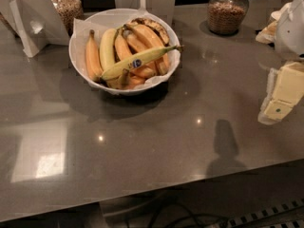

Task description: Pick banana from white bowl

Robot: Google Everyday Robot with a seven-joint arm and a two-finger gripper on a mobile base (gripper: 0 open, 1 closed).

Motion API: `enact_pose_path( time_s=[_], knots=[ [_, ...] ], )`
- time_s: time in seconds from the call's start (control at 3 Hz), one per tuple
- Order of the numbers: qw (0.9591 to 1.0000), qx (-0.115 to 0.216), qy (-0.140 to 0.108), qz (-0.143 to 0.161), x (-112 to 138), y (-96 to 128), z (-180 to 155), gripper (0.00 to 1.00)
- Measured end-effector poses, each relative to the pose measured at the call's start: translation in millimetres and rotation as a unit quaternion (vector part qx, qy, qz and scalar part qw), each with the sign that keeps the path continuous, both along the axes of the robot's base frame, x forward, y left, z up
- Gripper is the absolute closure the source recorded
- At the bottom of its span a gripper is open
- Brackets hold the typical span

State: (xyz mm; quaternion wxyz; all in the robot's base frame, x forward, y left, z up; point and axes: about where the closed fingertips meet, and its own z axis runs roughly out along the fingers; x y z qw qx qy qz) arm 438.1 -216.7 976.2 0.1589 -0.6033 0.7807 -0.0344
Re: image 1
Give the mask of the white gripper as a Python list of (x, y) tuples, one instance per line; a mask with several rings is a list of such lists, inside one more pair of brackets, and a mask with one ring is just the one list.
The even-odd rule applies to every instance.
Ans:
[[(304, 0), (293, 0), (273, 11), (256, 40), (275, 43), (275, 51), (285, 60), (303, 61)], [(279, 123), (304, 97), (304, 64), (287, 62), (280, 69), (271, 68), (266, 93), (257, 119), (267, 125)]]

